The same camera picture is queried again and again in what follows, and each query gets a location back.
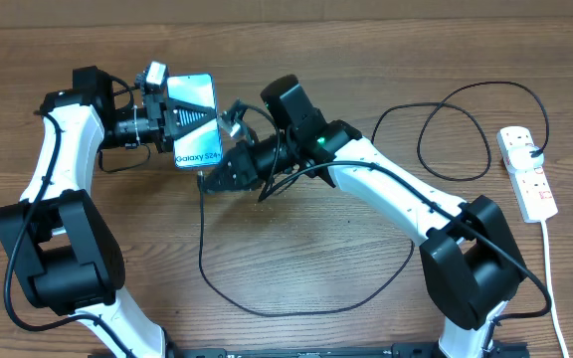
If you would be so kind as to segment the Galaxy S24 smartphone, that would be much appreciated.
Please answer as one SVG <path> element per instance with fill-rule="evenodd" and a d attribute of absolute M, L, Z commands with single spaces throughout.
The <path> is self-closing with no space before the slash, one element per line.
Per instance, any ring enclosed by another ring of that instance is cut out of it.
<path fill-rule="evenodd" d="M 217 105 L 213 78 L 209 74 L 170 77 L 168 95 L 172 107 L 174 128 L 173 155 L 181 169 L 216 165 L 223 155 L 217 123 Z"/>

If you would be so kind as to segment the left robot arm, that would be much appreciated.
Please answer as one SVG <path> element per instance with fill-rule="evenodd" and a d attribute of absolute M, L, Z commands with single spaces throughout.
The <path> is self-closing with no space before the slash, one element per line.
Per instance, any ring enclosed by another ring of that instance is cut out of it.
<path fill-rule="evenodd" d="M 111 149 L 187 154 L 193 167 L 220 151 L 213 78 L 172 76 L 156 62 L 133 83 L 79 68 L 72 86 L 48 93 L 37 113 L 44 138 L 36 169 L 19 201 L 0 207 L 9 318 L 19 320 L 19 285 L 30 304 L 55 313 L 57 326 L 82 324 L 116 357 L 179 356 L 126 288 L 121 248 L 91 188 Z"/>

